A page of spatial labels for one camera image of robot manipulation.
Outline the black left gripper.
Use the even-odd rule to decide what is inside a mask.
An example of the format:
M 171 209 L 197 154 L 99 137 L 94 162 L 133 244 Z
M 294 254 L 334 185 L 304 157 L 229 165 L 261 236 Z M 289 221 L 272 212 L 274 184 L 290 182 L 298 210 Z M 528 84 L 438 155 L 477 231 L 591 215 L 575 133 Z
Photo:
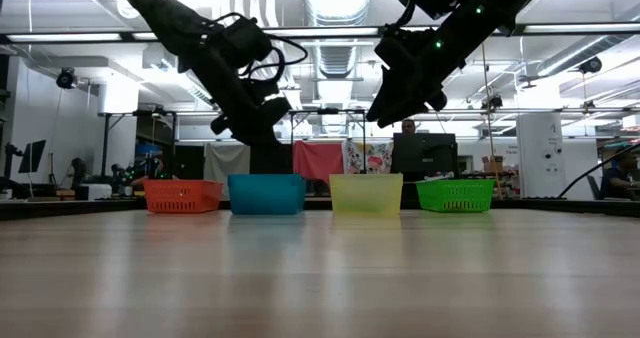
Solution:
M 212 131 L 219 134 L 229 129 L 234 139 L 248 146 L 279 145 L 274 126 L 291 105 L 278 93 L 274 82 L 247 78 L 215 87 L 212 98 L 221 113 L 211 122 Z

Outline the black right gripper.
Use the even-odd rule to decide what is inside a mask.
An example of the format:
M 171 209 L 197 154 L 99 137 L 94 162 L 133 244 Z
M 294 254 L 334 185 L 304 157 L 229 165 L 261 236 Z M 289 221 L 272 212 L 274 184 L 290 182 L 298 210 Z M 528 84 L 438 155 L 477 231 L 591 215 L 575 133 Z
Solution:
M 382 84 L 366 115 L 384 128 L 398 121 L 447 104 L 442 86 L 429 73 L 420 56 L 433 42 L 434 30 L 412 31 L 400 26 L 384 26 L 374 51 L 384 63 Z

